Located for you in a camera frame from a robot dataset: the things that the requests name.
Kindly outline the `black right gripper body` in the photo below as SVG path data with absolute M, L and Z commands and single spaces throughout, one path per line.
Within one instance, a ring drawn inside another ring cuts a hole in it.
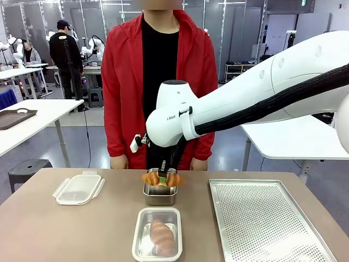
M 178 170 L 179 161 L 176 161 L 178 146 L 160 147 L 155 144 L 149 146 L 149 169 L 160 169 L 163 161 L 166 168 Z

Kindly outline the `person's left hand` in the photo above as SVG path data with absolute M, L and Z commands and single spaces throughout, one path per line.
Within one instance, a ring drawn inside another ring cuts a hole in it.
M 193 158 L 190 163 L 190 170 L 192 171 L 207 171 L 208 170 L 208 160 L 199 160 Z

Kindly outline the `person's right hand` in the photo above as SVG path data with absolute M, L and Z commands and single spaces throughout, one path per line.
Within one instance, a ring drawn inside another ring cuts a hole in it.
M 129 163 L 126 155 L 121 155 L 118 157 L 111 157 L 110 158 L 110 167 L 111 169 L 128 169 L 129 168 Z

